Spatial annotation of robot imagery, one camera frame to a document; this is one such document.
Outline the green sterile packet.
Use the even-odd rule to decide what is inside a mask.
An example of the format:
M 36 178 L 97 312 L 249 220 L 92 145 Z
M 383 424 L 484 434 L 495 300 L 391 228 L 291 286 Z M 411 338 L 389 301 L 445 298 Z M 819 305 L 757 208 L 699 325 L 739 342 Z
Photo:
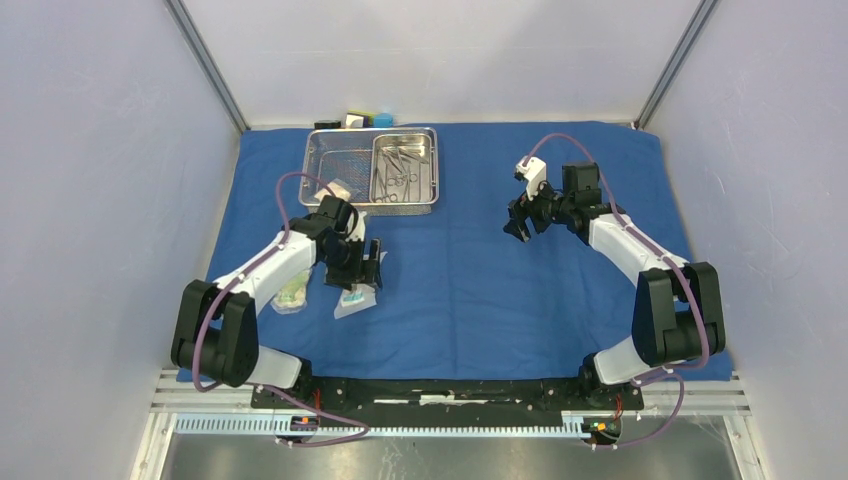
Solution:
M 312 269 L 306 269 L 295 275 L 271 299 L 272 309 L 280 315 L 295 314 L 307 306 L 307 289 Z

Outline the metal mesh tray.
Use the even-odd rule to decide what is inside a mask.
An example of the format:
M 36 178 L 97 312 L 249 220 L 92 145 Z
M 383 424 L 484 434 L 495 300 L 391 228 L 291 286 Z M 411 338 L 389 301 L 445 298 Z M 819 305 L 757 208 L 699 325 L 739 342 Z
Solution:
M 303 170 L 320 179 L 318 183 L 303 179 L 299 190 L 299 202 L 313 211 L 320 202 L 314 194 L 330 181 L 340 179 L 354 190 L 349 200 L 358 210 L 371 216 L 413 216 L 432 211 L 437 200 L 430 205 L 397 205 L 373 203 L 369 200 L 373 141 L 378 135 L 394 133 L 426 132 L 434 140 L 437 154 L 438 197 L 439 152 L 437 133 L 429 127 L 394 127 L 369 129 L 315 130 L 307 137 Z

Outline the cyan blue block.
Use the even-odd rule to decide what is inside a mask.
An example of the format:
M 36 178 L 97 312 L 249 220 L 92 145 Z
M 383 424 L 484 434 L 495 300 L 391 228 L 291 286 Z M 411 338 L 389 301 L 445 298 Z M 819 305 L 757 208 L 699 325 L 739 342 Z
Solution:
M 395 124 L 394 116 L 389 113 L 379 113 L 372 117 L 373 128 L 392 128 Z

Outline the white and yellow block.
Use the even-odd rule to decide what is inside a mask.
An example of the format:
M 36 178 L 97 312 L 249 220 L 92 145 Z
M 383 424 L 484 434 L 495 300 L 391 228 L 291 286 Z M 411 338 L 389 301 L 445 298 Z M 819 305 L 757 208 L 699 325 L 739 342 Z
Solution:
M 343 127 L 345 129 L 371 128 L 374 118 L 374 113 L 351 110 L 345 114 Z

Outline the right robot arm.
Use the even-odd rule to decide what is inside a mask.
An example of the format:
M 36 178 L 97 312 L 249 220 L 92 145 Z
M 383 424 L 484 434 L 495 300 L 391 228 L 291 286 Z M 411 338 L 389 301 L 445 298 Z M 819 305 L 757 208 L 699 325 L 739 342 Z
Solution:
M 508 205 L 506 233 L 522 242 L 552 225 L 564 225 L 605 256 L 635 287 L 631 333 L 616 345 L 588 355 L 577 392 L 602 408 L 618 385 L 644 384 L 675 368 L 701 368 L 724 351 L 726 332 L 717 270 L 671 253 L 640 230 L 612 198 L 594 163 L 566 165 L 563 187 L 554 189 L 547 165 L 525 157 L 514 170 L 523 193 Z

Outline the beige gauze packet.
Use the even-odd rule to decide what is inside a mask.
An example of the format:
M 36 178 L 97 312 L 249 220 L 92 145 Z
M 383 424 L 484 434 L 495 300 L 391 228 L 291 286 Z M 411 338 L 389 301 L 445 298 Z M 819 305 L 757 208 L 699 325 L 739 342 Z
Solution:
M 354 196 L 354 193 L 355 190 L 349 184 L 340 179 L 335 179 L 330 181 L 326 186 L 321 187 L 314 194 L 314 198 L 317 202 L 320 202 L 327 196 L 334 196 L 349 201 Z

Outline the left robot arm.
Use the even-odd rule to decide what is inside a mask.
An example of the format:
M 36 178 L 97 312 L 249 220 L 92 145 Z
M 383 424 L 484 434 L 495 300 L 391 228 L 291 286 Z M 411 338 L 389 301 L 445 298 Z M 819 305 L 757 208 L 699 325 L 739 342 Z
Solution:
M 351 291 L 383 285 L 382 242 L 367 239 L 363 213 L 350 202 L 324 197 L 316 211 L 285 218 L 281 231 L 234 271 L 213 281 L 193 280 L 183 290 L 170 349 L 173 365 L 191 374 L 197 389 L 271 385 L 290 407 L 314 394 L 308 362 L 261 345 L 257 317 L 287 283 L 315 265 L 328 286 Z

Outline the white sterile packet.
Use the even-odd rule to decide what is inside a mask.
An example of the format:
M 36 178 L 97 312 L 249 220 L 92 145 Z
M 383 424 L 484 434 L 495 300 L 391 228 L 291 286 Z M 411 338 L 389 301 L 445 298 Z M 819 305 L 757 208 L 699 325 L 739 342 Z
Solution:
M 357 285 L 352 290 L 342 291 L 333 315 L 335 319 L 342 319 L 376 305 L 376 290 L 368 285 Z

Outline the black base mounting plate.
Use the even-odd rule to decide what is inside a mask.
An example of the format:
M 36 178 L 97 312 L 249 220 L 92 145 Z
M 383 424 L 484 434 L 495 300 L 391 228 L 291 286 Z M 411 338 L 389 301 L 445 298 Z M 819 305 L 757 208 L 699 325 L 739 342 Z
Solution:
M 631 386 L 590 388 L 578 378 L 366 380 L 312 376 L 283 391 L 320 411 L 373 429 L 554 427 L 564 412 L 600 416 L 641 411 Z

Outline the small black block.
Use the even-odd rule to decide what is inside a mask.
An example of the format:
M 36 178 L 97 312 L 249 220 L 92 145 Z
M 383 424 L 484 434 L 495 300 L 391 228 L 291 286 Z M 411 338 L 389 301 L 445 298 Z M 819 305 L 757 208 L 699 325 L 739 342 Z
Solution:
M 342 122 L 340 120 L 319 120 L 314 123 L 315 130 L 339 129 L 341 127 Z

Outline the steel surgical instruments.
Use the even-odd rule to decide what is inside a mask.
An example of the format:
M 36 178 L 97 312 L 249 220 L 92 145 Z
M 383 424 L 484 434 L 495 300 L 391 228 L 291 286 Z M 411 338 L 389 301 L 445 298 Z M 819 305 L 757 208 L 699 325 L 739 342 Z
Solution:
M 424 147 L 379 147 L 374 166 L 373 200 L 377 203 L 429 201 L 430 167 Z

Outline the blue surgical wrap cloth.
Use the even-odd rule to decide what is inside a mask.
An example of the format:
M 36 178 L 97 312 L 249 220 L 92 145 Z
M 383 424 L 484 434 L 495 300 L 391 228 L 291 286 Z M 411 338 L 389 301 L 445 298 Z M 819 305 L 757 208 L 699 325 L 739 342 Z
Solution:
M 318 375 L 364 379 L 570 377 L 631 332 L 635 289 L 564 226 L 521 242 L 505 233 L 522 190 L 513 170 L 535 151 L 553 182 L 592 156 L 615 200 L 655 242 L 691 256 L 657 136 L 583 123 L 459 123 L 435 128 L 440 195 L 422 216 L 376 217 L 384 286 L 373 308 L 336 318 L 338 289 L 317 266 L 306 307 L 258 317 L 262 345 Z

